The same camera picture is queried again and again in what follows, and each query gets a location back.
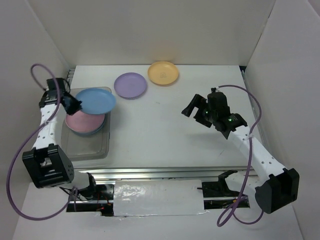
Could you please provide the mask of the pink plate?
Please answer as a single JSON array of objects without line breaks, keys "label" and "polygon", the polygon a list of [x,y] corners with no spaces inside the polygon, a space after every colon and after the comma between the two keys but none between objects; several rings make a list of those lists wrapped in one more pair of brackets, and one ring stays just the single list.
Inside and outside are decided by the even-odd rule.
[{"label": "pink plate", "polygon": [[73,115],[66,115],[65,124],[76,133],[86,134],[98,130],[105,121],[104,114],[87,114],[78,111]]}]

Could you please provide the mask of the white taped cover panel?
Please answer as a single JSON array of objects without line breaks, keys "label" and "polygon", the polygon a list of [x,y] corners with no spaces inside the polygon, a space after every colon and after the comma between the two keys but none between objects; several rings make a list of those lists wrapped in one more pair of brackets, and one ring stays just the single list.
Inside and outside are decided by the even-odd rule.
[{"label": "white taped cover panel", "polygon": [[116,217],[192,216],[205,212],[200,180],[117,181]]}]

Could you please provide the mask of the purple plate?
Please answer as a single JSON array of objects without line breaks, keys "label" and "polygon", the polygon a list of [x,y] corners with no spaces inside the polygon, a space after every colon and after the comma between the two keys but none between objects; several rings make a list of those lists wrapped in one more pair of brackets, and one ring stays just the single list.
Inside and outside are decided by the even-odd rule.
[{"label": "purple plate", "polygon": [[147,89],[146,79],[139,73],[127,72],[116,78],[113,84],[115,92],[122,98],[134,99]]}]

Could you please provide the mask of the aluminium rail frame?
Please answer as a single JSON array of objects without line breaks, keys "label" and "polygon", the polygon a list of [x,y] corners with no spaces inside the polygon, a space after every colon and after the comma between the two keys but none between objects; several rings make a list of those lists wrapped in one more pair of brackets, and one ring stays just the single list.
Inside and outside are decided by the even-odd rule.
[{"label": "aluminium rail frame", "polygon": [[152,82],[138,98],[116,97],[110,113],[109,150],[105,158],[73,161],[74,167],[107,178],[204,177],[245,170],[248,157],[214,128],[182,115],[195,94],[206,97],[222,85],[228,105],[249,125],[255,122],[250,100],[242,91],[238,66],[181,65],[169,86]]}]

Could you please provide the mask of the blue plate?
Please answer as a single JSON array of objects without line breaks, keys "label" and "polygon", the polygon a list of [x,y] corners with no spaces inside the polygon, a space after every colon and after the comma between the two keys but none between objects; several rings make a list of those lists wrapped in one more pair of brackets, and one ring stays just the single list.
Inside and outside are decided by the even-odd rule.
[{"label": "blue plate", "polygon": [[102,88],[81,90],[75,98],[81,101],[81,111],[89,115],[107,114],[116,106],[115,96]]}]

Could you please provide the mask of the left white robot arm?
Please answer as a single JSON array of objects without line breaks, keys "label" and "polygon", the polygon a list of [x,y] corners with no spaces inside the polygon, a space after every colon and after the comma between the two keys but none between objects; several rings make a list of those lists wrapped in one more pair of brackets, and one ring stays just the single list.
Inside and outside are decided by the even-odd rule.
[{"label": "left white robot arm", "polygon": [[99,187],[94,177],[74,169],[61,147],[64,118],[76,104],[70,85],[64,78],[47,79],[47,89],[39,102],[41,129],[32,149],[22,154],[22,161],[36,188],[76,187],[77,196],[87,200],[97,197]]}]

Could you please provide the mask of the clear plastic bin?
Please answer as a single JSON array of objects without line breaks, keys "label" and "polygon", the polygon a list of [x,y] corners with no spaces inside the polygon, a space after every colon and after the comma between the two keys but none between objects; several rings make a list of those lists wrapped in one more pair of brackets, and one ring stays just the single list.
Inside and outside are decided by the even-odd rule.
[{"label": "clear plastic bin", "polygon": [[74,131],[67,127],[65,118],[61,130],[61,148],[71,161],[103,159],[108,155],[110,113],[105,114],[103,129],[89,136],[76,135]]}]

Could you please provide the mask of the orange plate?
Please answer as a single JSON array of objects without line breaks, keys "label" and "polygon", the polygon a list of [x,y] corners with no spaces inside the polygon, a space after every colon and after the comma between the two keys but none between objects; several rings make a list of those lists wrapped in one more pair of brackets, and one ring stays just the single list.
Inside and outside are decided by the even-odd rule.
[{"label": "orange plate", "polygon": [[173,84],[179,77],[178,68],[168,61],[154,62],[147,70],[151,82],[160,86]]}]

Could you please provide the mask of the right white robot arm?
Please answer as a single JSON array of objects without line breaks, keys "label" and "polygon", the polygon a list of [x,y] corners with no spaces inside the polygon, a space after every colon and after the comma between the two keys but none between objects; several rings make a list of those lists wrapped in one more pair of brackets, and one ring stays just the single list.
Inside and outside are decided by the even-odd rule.
[{"label": "right white robot arm", "polygon": [[297,199],[300,182],[298,172],[278,162],[250,133],[250,127],[243,117],[230,111],[224,93],[212,89],[206,98],[195,94],[181,113],[189,117],[194,108],[198,109],[194,115],[196,122],[208,128],[214,126],[245,157],[252,157],[250,166],[262,182],[255,188],[254,197],[264,213],[271,214]]}]

